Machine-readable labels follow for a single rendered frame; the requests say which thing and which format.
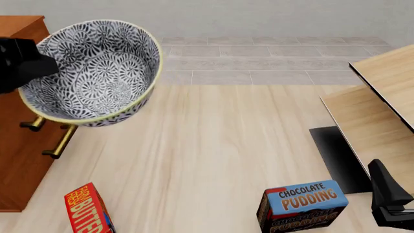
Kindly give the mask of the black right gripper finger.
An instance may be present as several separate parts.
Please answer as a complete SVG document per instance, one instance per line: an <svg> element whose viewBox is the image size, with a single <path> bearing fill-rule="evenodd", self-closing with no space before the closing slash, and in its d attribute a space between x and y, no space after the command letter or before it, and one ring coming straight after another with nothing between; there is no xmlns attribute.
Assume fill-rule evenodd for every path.
<svg viewBox="0 0 414 233"><path fill-rule="evenodd" d="M379 159L368 164L373 200L371 209L385 207L388 210L404 210L404 205L414 201L414 197L401 187Z"/></svg>

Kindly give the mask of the pale wooden rack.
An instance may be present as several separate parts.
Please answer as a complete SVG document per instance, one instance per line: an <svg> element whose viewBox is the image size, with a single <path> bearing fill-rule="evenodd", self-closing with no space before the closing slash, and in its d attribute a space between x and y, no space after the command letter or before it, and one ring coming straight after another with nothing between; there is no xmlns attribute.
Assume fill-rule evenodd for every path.
<svg viewBox="0 0 414 233"><path fill-rule="evenodd" d="M379 159L414 194L414 44L349 66L364 84L321 101L362 168Z"/></svg>

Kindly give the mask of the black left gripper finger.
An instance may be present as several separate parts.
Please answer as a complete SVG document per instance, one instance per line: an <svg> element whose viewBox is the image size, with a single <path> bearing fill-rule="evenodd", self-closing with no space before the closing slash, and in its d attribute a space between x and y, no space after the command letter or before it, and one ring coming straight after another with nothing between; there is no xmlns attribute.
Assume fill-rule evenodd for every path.
<svg viewBox="0 0 414 233"><path fill-rule="evenodd" d="M34 79L50 76L59 72L54 58L37 52L31 58L26 58L17 66L17 87L22 87Z"/></svg>

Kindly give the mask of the black white patterned bowl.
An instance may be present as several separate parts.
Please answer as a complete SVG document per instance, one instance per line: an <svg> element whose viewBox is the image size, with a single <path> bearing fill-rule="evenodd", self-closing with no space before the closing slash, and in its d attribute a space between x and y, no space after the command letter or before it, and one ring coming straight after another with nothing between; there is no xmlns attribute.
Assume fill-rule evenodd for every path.
<svg viewBox="0 0 414 233"><path fill-rule="evenodd" d="M38 43L58 73L18 89L24 104L53 122L87 127L117 124L150 99L162 71L162 50L142 27L113 19L70 25Z"/></svg>

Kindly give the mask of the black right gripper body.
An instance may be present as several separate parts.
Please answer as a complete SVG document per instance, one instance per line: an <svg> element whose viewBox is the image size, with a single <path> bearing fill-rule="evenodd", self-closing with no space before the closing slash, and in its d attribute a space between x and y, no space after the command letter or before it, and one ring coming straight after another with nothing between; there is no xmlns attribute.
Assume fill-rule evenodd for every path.
<svg viewBox="0 0 414 233"><path fill-rule="evenodd" d="M372 215L379 227L414 228L414 208L402 205L371 204Z"/></svg>

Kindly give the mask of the red butter box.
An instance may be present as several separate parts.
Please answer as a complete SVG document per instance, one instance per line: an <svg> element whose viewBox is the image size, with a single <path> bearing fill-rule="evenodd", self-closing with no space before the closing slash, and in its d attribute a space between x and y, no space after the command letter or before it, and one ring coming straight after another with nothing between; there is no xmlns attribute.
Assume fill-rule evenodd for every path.
<svg viewBox="0 0 414 233"><path fill-rule="evenodd" d="M73 233L116 233L105 203L93 183L64 195Z"/></svg>

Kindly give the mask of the red-brown wooden cabinet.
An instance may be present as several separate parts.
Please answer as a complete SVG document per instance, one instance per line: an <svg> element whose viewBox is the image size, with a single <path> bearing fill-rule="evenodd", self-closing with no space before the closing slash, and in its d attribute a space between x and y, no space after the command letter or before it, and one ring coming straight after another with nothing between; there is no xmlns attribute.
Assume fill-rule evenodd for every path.
<svg viewBox="0 0 414 233"><path fill-rule="evenodd" d="M26 208L55 161L42 151L53 150L66 132L49 120L38 132L19 127L36 117L17 89L0 94L0 213Z"/></svg>

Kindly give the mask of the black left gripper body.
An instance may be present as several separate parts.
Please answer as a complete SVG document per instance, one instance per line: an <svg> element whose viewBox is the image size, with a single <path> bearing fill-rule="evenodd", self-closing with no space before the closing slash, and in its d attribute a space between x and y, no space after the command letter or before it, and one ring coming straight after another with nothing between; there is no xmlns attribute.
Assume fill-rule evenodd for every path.
<svg viewBox="0 0 414 233"><path fill-rule="evenodd" d="M34 40L0 37L0 94L11 93L36 79L32 65L37 59Z"/></svg>

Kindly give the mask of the blue chocolate pudding box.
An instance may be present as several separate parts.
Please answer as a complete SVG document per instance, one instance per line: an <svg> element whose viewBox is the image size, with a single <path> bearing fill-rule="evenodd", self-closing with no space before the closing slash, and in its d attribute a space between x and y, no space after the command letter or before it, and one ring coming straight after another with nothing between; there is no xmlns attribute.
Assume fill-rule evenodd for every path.
<svg viewBox="0 0 414 233"><path fill-rule="evenodd" d="M262 233L328 227L349 204L338 183L326 180L266 189L256 212Z"/></svg>

